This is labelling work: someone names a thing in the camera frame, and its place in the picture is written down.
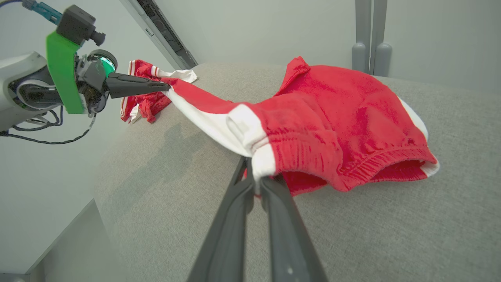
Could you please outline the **red shorts white trim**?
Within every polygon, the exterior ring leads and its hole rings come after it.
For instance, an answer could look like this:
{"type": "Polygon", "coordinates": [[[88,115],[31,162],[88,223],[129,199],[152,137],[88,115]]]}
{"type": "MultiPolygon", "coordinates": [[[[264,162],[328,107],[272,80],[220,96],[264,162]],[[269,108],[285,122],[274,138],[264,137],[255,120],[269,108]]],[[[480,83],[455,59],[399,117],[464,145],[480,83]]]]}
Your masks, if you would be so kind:
{"type": "Polygon", "coordinates": [[[381,181],[418,181],[440,163],[416,112],[386,85],[355,70],[288,63],[262,102],[220,99],[179,78],[165,95],[197,127],[252,159],[255,179],[282,175],[292,195],[327,184],[347,192],[381,181]]]}

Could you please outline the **red jersey white stripes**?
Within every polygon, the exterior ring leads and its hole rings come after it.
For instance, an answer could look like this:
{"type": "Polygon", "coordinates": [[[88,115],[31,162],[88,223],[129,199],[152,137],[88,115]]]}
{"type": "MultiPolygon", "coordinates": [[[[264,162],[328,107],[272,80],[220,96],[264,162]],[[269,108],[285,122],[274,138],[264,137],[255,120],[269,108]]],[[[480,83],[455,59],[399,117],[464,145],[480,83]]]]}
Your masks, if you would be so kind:
{"type": "MultiPolygon", "coordinates": [[[[198,79],[193,70],[165,72],[143,60],[130,61],[128,74],[155,81],[162,81],[163,78],[178,78],[193,83],[198,79]]],[[[156,114],[159,114],[170,103],[171,100],[162,91],[121,98],[121,120],[126,123],[134,123],[140,118],[145,118],[148,123],[154,123],[156,114]]]]}

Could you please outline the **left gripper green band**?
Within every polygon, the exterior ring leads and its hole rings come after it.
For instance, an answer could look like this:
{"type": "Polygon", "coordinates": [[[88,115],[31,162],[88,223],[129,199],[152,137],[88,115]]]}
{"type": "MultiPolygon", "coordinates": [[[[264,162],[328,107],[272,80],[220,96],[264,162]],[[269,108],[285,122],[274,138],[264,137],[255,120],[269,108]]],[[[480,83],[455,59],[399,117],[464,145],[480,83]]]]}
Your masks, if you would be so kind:
{"type": "Polygon", "coordinates": [[[48,70],[68,114],[96,114],[112,99],[168,91],[170,85],[138,76],[116,73],[118,62],[106,50],[96,49],[82,58],[80,45],[58,34],[45,40],[48,70]],[[110,89],[105,90],[105,81],[110,89]]]}

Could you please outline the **grey frame with black slot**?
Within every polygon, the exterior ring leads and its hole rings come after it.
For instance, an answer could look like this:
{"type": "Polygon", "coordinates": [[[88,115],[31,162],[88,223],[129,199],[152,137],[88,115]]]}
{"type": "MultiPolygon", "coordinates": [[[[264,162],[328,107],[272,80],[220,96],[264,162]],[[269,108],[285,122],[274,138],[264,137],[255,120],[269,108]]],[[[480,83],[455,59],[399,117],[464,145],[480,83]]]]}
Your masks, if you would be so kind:
{"type": "Polygon", "coordinates": [[[173,69],[193,69],[198,62],[158,7],[158,1],[120,0],[173,69]]]}

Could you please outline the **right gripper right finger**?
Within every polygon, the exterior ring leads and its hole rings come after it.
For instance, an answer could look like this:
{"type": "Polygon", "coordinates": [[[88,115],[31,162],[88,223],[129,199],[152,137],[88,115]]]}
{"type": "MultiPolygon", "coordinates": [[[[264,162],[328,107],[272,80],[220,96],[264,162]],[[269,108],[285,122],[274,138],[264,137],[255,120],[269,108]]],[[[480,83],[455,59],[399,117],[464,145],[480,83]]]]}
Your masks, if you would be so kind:
{"type": "Polygon", "coordinates": [[[289,189],[272,178],[259,186],[269,218],[272,282],[328,282],[289,189]]]}

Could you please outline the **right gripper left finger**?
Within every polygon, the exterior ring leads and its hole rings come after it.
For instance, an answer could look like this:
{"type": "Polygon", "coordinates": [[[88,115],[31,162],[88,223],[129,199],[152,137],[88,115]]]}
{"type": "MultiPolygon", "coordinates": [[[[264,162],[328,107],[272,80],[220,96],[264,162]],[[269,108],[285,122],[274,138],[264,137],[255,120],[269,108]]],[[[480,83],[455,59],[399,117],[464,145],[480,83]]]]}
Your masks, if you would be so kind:
{"type": "Polygon", "coordinates": [[[254,205],[250,159],[241,157],[187,282],[243,282],[246,219],[254,205]]]}

